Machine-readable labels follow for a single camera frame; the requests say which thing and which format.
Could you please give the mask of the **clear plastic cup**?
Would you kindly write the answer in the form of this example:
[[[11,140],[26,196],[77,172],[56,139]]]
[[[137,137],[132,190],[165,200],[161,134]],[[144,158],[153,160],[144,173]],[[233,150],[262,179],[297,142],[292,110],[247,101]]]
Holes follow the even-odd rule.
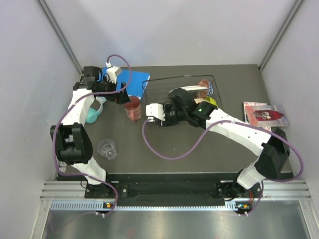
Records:
[[[115,143],[111,139],[104,139],[98,143],[98,153],[108,160],[113,160],[117,157],[117,149]]]

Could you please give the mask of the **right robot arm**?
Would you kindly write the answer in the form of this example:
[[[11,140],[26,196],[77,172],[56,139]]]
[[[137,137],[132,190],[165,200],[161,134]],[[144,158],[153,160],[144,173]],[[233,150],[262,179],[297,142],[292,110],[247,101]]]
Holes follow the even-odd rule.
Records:
[[[285,132],[253,128],[211,102],[195,97],[195,93],[206,90],[203,86],[187,86],[170,91],[167,102],[146,105],[148,121],[156,122],[158,126],[174,126],[186,121],[206,132],[221,134],[253,152],[257,159],[238,173],[228,188],[229,197],[244,197],[264,179],[279,179],[290,156]]]

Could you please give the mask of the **white watermelon plate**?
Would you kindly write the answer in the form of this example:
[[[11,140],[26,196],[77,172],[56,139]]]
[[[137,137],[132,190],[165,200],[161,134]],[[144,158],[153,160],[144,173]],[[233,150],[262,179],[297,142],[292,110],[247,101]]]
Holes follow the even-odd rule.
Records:
[[[208,91],[207,87],[200,86],[200,85],[193,85],[193,86],[184,86],[178,87],[174,90],[171,90],[170,94],[184,94],[185,92],[197,92],[197,91]]]

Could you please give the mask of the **red translucent mug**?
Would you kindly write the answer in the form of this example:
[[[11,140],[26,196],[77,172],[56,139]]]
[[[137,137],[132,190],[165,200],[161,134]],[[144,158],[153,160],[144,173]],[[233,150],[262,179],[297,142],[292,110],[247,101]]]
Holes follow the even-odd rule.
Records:
[[[131,121],[137,121],[142,117],[142,107],[140,99],[136,96],[130,96],[130,101],[124,104],[125,111]]]

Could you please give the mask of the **peach bird plate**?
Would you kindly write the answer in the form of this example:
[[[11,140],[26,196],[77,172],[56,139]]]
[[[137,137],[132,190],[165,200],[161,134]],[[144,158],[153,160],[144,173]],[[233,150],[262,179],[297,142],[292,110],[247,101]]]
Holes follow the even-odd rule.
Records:
[[[194,101],[195,101],[196,104],[200,104],[201,102],[204,102],[205,99],[202,99],[202,98],[200,98],[200,99],[194,99]]]

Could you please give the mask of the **orange blue patterned bowl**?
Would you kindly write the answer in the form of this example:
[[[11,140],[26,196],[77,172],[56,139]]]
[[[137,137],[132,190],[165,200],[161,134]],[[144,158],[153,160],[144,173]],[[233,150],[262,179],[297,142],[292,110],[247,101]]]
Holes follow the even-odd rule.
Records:
[[[213,95],[213,83],[209,80],[203,79],[198,83],[200,86],[205,87],[205,90],[200,90],[197,92],[197,97],[205,99],[206,97],[212,97]]]

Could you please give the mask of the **lime green bowl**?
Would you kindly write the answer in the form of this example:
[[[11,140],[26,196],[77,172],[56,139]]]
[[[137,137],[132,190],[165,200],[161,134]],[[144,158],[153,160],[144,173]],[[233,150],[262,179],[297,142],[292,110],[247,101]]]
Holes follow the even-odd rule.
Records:
[[[216,100],[215,100],[214,98],[212,98],[212,97],[206,97],[205,100],[206,100],[207,102],[209,102],[210,104],[212,104],[212,105],[218,107],[218,104],[217,104],[217,102],[216,102]]]

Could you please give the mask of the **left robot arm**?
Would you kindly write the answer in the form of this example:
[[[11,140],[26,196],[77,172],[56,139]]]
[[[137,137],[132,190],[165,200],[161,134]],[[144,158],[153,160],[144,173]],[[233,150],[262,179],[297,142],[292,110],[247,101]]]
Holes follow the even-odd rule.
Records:
[[[106,101],[129,102],[125,82],[121,83],[121,91],[116,90],[121,71],[110,63],[106,71],[95,66],[85,67],[84,75],[73,86],[68,113],[50,129],[56,159],[84,174],[87,190],[104,198],[112,194],[113,185],[108,182],[107,171],[93,157],[93,145],[84,126],[97,120]]]

